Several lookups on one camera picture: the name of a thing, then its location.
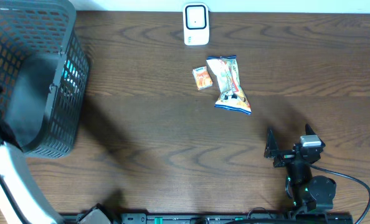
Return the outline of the orange wet sheet package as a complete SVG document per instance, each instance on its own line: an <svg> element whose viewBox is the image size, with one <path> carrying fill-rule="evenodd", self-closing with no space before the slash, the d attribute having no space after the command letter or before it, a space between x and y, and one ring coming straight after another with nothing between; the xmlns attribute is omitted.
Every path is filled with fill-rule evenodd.
<svg viewBox="0 0 370 224"><path fill-rule="evenodd" d="M217 78L220 89L215 107L252 114L250 103L240 85L239 68L235 55L206 58L208 67Z"/></svg>

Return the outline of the small orange tissue pack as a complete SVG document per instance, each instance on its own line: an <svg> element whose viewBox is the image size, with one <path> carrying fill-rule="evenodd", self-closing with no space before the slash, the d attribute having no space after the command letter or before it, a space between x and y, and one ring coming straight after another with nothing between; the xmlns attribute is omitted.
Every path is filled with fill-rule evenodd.
<svg viewBox="0 0 370 224"><path fill-rule="evenodd" d="M192 75L195 79L196 86L198 90L202 90L205 88L209 88L210 86L213 85L213 81L207 71L207 67L199 67L199 68L194 68L192 70Z"/></svg>

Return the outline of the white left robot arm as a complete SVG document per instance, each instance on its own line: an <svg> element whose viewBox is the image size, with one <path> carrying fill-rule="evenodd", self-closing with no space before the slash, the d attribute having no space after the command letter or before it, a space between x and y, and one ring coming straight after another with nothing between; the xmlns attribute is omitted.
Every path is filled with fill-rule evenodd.
<svg viewBox="0 0 370 224"><path fill-rule="evenodd" d="M8 223L118 223L117 219L99 204L77 217L64 217L56 212L31 176L24 153L10 127L2 120L0 210Z"/></svg>

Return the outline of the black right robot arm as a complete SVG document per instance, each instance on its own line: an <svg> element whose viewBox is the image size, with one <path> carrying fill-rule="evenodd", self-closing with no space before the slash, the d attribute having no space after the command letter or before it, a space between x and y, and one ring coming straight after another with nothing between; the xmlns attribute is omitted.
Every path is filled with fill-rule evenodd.
<svg viewBox="0 0 370 224"><path fill-rule="evenodd" d="M273 159L275 168L287 170L285 191L293 200L292 218L308 213L325 213L333 208L336 182L323 175L312 175L311 166L321 159L325 143L309 124L305 134L289 150L281 150L272 129L267 129L264 157Z"/></svg>

